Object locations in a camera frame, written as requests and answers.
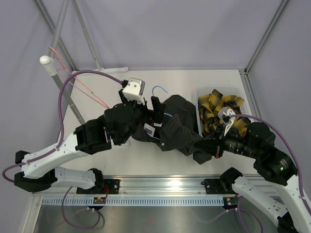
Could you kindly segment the pink wire hanger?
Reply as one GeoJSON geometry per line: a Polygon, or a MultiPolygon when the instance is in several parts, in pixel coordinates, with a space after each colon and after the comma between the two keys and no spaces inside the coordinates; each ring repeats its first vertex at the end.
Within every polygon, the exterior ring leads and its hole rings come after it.
{"type": "MultiPolygon", "coordinates": [[[[56,71],[66,71],[68,74],[72,74],[71,71],[69,71],[67,69],[67,67],[65,66],[65,64],[62,62],[63,56],[53,47],[49,46],[48,47],[52,52],[54,52],[55,55],[55,59],[58,61],[58,63],[61,65],[60,68],[57,68],[56,71]]],[[[98,103],[99,105],[101,105],[102,107],[104,107],[105,109],[108,109],[109,106],[98,96],[96,95],[92,89],[90,89],[85,83],[83,83],[79,78],[74,77],[75,81],[77,81],[79,84],[82,85],[82,87],[84,87],[84,89],[86,89],[86,91],[82,90],[81,88],[79,88],[77,85],[75,85],[73,83],[73,81],[70,81],[70,85],[72,87],[74,87],[75,89],[79,90],[81,93],[83,93],[84,95],[86,95],[87,97],[89,97],[90,99],[92,99],[93,101],[95,101],[96,103],[98,103]]]]}

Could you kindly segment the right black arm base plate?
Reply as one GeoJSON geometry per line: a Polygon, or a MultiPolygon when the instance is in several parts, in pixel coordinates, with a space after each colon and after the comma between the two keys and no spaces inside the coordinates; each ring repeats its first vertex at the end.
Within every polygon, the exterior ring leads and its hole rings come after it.
{"type": "Polygon", "coordinates": [[[204,186],[206,194],[235,194],[232,190],[225,190],[225,188],[221,185],[220,179],[205,179],[201,182],[201,185],[204,186]]]}

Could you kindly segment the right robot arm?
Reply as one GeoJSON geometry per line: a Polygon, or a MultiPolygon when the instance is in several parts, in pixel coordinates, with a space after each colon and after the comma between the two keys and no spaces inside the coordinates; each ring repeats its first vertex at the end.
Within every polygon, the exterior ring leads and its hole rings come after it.
{"type": "Polygon", "coordinates": [[[275,147],[275,137],[262,122],[248,125],[244,136],[235,129],[227,130],[220,125],[209,137],[195,142],[191,148],[216,158],[228,151],[254,159],[253,168],[271,184],[282,203],[260,191],[233,167],[220,176],[221,189],[246,198],[276,225],[279,233],[309,233],[310,200],[299,189],[298,167],[290,156],[275,147]]]}

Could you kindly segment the white plastic basket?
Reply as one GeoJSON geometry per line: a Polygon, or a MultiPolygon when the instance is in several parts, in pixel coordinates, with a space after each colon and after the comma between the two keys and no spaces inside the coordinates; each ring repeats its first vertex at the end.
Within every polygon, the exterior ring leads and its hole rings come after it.
{"type": "Polygon", "coordinates": [[[198,132],[207,137],[223,124],[218,113],[224,107],[232,109],[235,114],[248,115],[246,99],[236,87],[218,86],[199,88],[195,94],[195,109],[198,122],[198,132]]]}

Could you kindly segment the blue wire hanger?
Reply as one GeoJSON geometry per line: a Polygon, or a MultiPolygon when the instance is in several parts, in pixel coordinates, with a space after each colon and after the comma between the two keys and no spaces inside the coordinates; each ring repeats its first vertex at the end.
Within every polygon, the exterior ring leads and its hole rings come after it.
{"type": "Polygon", "coordinates": [[[153,140],[160,141],[161,135],[160,132],[163,130],[165,124],[173,118],[173,114],[170,113],[167,109],[167,103],[165,102],[165,97],[170,96],[169,91],[160,85],[155,85],[151,89],[151,96],[158,97],[163,107],[163,121],[161,124],[156,124],[153,122],[151,116],[153,111],[153,106],[151,111],[148,113],[145,122],[143,123],[143,129],[147,135],[153,140]]]}

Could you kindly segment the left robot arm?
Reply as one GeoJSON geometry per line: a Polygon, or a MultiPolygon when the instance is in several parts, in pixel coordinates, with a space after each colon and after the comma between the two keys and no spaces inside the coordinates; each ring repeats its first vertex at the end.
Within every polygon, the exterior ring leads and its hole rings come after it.
{"type": "Polygon", "coordinates": [[[107,185],[100,170],[79,171],[62,164],[125,144],[142,123],[160,123],[166,104],[157,97],[151,97],[151,102],[153,109],[149,110],[146,104],[125,100],[77,127],[60,144],[35,153],[18,151],[21,172],[14,175],[14,185],[31,193],[51,187],[75,187],[77,194],[103,193],[107,185]]]}

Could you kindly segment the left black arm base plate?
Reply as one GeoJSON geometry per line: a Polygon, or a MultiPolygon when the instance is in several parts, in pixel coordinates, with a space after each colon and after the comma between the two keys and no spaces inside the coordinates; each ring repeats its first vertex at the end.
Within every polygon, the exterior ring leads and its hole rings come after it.
{"type": "Polygon", "coordinates": [[[95,186],[90,189],[77,188],[76,194],[118,194],[120,189],[120,179],[102,179],[95,182],[95,186]]]}

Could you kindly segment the black pinstripe shirt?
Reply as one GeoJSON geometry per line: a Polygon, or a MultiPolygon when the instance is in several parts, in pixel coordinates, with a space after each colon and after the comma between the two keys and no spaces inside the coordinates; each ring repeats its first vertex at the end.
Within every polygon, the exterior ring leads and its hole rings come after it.
{"type": "Polygon", "coordinates": [[[176,150],[185,156],[192,155],[200,165],[210,161],[212,156],[207,152],[190,150],[194,142],[203,139],[198,133],[195,106],[180,95],[172,95],[164,103],[162,126],[155,127],[154,135],[150,136],[145,130],[145,123],[141,123],[132,138],[155,143],[162,151],[176,150]]]}

